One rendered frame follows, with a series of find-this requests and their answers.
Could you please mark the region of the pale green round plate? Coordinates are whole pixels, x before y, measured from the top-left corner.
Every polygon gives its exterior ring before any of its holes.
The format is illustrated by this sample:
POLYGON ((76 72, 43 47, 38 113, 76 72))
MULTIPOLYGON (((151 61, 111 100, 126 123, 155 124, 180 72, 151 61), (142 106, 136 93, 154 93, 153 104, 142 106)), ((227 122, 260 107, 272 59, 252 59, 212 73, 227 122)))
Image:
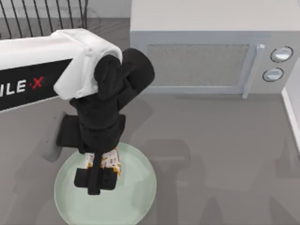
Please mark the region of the pale green round plate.
POLYGON ((54 201, 67 225, 136 225, 150 210, 157 178, 148 158, 135 147, 119 143, 121 174, 113 191, 89 195, 74 185, 77 168, 86 157, 73 153, 62 165, 54 184, 54 201))

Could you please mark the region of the round grey microwave knob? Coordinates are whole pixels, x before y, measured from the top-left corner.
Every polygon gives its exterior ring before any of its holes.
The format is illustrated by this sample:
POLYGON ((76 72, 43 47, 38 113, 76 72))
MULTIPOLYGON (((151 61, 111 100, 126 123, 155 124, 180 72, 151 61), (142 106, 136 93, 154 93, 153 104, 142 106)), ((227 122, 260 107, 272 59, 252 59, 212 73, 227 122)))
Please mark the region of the round grey microwave knob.
POLYGON ((281 63, 289 60, 293 56, 293 49, 289 46, 274 49, 270 54, 273 62, 281 63))
POLYGON ((266 82, 275 82, 280 80, 284 75, 284 71, 281 68, 273 68, 270 70, 266 70, 263 75, 262 78, 264 81, 266 82))

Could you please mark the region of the pale microwave oven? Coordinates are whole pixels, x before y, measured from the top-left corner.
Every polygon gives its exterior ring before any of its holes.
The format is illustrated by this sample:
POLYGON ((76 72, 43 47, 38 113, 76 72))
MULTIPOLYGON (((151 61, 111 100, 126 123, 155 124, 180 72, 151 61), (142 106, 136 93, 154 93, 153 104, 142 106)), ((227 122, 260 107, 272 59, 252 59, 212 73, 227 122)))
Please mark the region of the pale microwave oven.
POLYGON ((278 95, 300 57, 300 0, 132 0, 131 31, 220 31, 245 33, 265 45, 250 93, 278 95), (274 49, 289 46, 293 56, 273 62, 274 49), (283 77, 266 82, 266 70, 281 68, 283 77))

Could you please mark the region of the pale microwave door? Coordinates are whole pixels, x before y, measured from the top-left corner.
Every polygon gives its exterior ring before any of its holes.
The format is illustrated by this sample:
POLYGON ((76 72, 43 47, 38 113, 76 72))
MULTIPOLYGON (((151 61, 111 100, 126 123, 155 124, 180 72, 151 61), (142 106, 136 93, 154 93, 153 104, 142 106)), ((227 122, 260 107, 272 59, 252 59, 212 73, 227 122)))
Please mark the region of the pale microwave door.
POLYGON ((155 69, 147 94, 241 94, 255 44, 243 32, 130 32, 131 47, 146 54, 155 69))

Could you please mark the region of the white and yellow printed can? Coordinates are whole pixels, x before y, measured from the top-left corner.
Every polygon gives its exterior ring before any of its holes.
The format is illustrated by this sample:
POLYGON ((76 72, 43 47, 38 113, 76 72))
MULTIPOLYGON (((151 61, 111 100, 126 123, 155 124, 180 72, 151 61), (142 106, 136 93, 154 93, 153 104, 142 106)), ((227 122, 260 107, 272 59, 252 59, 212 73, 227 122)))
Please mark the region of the white and yellow printed can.
MULTIPOLYGON (((85 161, 85 167, 91 168, 94 163, 95 154, 94 153, 86 153, 86 161, 85 161)), ((120 177, 121 174, 121 164, 120 164, 120 158, 118 154, 117 148, 114 148, 113 150, 104 153, 101 157, 100 162, 101 168, 111 168, 115 173, 117 173, 117 178, 120 177)))

